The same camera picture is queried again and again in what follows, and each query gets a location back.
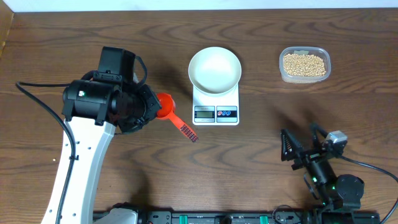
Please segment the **clear plastic container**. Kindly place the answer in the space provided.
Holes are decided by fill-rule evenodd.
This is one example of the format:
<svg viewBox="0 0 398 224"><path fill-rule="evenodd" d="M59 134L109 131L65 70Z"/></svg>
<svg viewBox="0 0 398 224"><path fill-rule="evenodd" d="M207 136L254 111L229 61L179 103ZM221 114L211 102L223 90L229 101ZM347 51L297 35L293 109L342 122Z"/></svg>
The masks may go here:
<svg viewBox="0 0 398 224"><path fill-rule="evenodd" d="M331 74L331 58L319 47L287 47L279 55L279 69L287 83L321 82Z"/></svg>

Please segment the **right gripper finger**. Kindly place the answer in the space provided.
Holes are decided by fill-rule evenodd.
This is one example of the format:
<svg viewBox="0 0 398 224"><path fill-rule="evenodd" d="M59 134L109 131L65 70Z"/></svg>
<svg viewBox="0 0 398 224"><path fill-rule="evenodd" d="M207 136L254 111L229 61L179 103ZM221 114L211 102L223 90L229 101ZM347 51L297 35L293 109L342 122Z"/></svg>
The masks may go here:
<svg viewBox="0 0 398 224"><path fill-rule="evenodd" d="M287 129L280 131L281 147L281 161L291 161L300 157L303 152L303 146L299 143L296 137Z"/></svg>
<svg viewBox="0 0 398 224"><path fill-rule="evenodd" d="M313 148L314 149L321 148L322 144L318 138L318 134L320 134L320 136L322 136L323 138L326 138L328 133L323 128L321 128L317 123L312 123L310 125L310 131L312 135Z"/></svg>

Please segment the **white kitchen scale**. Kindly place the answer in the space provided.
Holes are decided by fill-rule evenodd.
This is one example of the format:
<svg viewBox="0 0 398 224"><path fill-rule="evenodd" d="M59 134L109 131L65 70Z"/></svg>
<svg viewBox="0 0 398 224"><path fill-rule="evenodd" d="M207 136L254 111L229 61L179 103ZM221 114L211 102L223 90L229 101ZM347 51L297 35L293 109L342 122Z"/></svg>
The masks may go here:
<svg viewBox="0 0 398 224"><path fill-rule="evenodd" d="M192 122L197 126L237 126L239 120L239 85L220 96L210 96L193 89Z"/></svg>

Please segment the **soybeans pile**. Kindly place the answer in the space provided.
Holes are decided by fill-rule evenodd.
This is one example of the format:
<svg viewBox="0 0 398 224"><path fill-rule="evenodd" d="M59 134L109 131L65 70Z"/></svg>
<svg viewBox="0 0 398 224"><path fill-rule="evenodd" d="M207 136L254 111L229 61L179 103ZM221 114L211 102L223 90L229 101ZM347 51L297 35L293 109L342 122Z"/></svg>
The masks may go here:
<svg viewBox="0 0 398 224"><path fill-rule="evenodd" d="M326 74L323 59L315 55L287 54L282 61L284 70L291 76L320 77Z"/></svg>

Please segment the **red measuring scoop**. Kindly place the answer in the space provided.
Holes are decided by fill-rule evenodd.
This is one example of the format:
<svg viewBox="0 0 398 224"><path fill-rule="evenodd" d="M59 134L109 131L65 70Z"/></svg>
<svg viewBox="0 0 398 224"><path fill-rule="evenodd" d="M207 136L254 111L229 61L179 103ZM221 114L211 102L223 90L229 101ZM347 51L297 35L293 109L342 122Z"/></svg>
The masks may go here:
<svg viewBox="0 0 398 224"><path fill-rule="evenodd" d="M191 140L191 142L196 142L198 140L197 134L186 122L175 114L176 104L172 96L167 93L158 93L156 96L161 106L161 109L156 114L156 118L170 120L186 138Z"/></svg>

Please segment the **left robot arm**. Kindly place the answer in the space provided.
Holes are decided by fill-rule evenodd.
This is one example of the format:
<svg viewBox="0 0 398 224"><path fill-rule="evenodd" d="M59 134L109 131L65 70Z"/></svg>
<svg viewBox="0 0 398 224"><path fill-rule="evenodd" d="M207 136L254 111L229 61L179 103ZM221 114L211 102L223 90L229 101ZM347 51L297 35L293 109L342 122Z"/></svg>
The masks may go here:
<svg viewBox="0 0 398 224"><path fill-rule="evenodd" d="M156 94L138 79L142 59L125 49L103 47L97 70L63 91L62 153L43 223L92 223L104 156L117 129L131 134L160 110Z"/></svg>

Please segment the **white bowl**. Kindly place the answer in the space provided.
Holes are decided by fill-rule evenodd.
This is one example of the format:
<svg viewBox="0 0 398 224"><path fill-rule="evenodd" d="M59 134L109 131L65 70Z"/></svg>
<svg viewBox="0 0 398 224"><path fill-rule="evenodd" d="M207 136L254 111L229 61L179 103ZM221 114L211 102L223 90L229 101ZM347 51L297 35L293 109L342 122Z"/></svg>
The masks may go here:
<svg viewBox="0 0 398 224"><path fill-rule="evenodd" d="M232 51L207 47L197 52L188 66L192 85L207 95L224 95L240 81L242 66Z"/></svg>

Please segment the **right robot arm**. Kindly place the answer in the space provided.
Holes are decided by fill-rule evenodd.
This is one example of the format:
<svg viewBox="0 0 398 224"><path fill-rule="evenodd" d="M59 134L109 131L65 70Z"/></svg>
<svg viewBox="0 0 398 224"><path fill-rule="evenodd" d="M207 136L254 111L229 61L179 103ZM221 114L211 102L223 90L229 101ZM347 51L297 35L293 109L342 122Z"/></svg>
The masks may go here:
<svg viewBox="0 0 398 224"><path fill-rule="evenodd" d="M337 176L329 160L343 155L348 137L342 131L326 132L314 123L311 125L311 149L305 149L288 130L280 131L281 160L293 161L292 169L306 169L304 181L321 207L304 212L302 223L354 223L354 211L361 207L364 182L351 174Z"/></svg>

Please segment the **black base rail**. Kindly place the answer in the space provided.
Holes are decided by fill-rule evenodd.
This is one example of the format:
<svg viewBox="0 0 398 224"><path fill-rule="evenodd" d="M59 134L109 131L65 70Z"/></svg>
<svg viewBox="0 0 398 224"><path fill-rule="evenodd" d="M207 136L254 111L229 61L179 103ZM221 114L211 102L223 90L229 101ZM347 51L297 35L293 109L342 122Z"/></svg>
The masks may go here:
<svg viewBox="0 0 398 224"><path fill-rule="evenodd" d="M152 224L305 224L316 223L308 213L289 212L285 209L266 213L178 213L168 211L140 212L139 223ZM323 213L321 223L357 223L377 224L380 217L377 213Z"/></svg>

